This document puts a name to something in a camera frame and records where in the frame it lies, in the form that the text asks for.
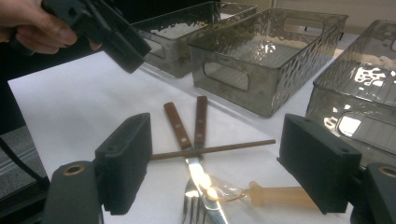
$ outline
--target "black device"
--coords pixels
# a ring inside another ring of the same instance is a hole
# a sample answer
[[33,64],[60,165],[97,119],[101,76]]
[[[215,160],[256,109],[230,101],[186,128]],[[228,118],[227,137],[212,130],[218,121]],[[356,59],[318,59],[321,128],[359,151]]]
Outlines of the black device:
[[[78,35],[101,44],[103,50],[125,71],[132,73],[150,47],[110,2],[104,0],[44,0],[42,7],[65,21]],[[24,55],[33,52],[12,38],[10,45]]]
[[128,118],[95,150],[93,161],[71,162],[54,172],[41,223],[104,223],[102,205],[111,215],[126,214],[151,155],[149,114]]
[[323,214],[354,206],[353,224],[396,223],[396,167],[360,166],[361,153],[304,117],[285,116],[278,161]]

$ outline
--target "dark background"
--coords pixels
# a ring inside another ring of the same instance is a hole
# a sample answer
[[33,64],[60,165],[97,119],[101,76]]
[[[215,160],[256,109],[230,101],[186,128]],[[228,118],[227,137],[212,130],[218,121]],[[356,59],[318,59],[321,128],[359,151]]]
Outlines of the dark background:
[[[122,12],[124,18],[133,23],[207,1],[114,0],[114,4]],[[55,55],[34,54],[30,57],[20,55],[7,43],[0,43],[0,134],[10,132],[25,124],[21,111],[7,84],[9,80],[90,54],[92,54],[92,51],[89,43],[83,37],[72,47],[61,49]]]

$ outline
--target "black cable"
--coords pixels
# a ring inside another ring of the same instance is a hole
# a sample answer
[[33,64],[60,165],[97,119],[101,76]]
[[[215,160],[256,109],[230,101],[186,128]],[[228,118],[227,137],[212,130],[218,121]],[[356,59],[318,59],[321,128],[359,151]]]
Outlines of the black cable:
[[4,139],[0,136],[0,148],[9,156],[9,158],[15,162],[26,174],[35,179],[40,187],[47,188],[50,185],[49,180],[46,177],[41,177],[29,166],[27,166],[21,159],[14,153],[14,151],[8,146]]

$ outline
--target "wooden stick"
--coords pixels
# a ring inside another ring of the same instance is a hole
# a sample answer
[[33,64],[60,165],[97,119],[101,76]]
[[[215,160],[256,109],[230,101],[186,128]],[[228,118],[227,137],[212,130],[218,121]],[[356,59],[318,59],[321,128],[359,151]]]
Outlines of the wooden stick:
[[276,141],[275,139],[265,140],[265,141],[258,141],[258,142],[249,142],[249,143],[241,143],[241,144],[234,144],[228,146],[221,146],[221,147],[207,147],[201,149],[193,149],[193,150],[184,150],[184,151],[176,151],[176,152],[167,152],[167,153],[160,153],[151,156],[151,161],[157,160],[165,160],[165,159],[172,159],[177,157],[197,157],[201,154],[210,153],[210,152],[219,152],[219,151],[226,151],[226,150],[233,150],[245,147],[258,147],[264,145],[271,145],[274,144]]

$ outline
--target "utensil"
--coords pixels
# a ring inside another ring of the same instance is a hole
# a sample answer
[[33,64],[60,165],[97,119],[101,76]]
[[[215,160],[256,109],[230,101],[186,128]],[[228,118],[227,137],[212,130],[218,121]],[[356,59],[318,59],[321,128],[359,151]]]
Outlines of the utensil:
[[208,221],[206,216],[205,206],[202,198],[199,197],[198,190],[192,181],[187,182],[186,190],[184,193],[183,203],[183,224],[202,223]]
[[206,147],[206,148],[194,147],[194,150],[185,150],[185,151],[154,154],[151,156],[150,160],[158,161],[158,160],[172,159],[172,158],[177,158],[177,157],[185,157],[185,158],[197,157],[197,156],[200,156],[201,154],[205,154],[205,153],[220,152],[220,151],[240,149],[240,148],[245,148],[245,147],[258,147],[258,146],[274,144],[275,142],[276,142],[275,139],[271,139],[271,140],[264,140],[264,141],[258,141],[258,142],[248,142],[248,143],[227,145],[227,146],[221,146],[221,147]]
[[[163,106],[166,115],[171,122],[175,136],[182,150],[194,150],[191,141],[186,133],[183,123],[181,122],[180,116],[177,113],[175,105],[170,102]],[[206,109],[207,109],[207,98],[205,96],[197,97],[196,107],[196,118],[195,118],[195,135],[194,143],[197,144],[197,148],[200,148],[205,143],[206,134]],[[199,177],[205,174],[204,168],[201,164],[201,158],[192,157],[186,158],[186,163],[189,165],[191,179],[194,182],[195,187],[198,190],[200,198],[204,198],[204,194],[198,188]],[[206,212],[210,216],[211,220],[216,224],[228,223],[224,212],[221,209],[219,202],[203,199]]]
[[267,201],[318,208],[301,187],[263,188],[254,181],[249,186],[250,189],[240,189],[213,175],[201,176],[199,183],[204,195],[213,201],[230,202],[249,197],[254,206],[261,206]]

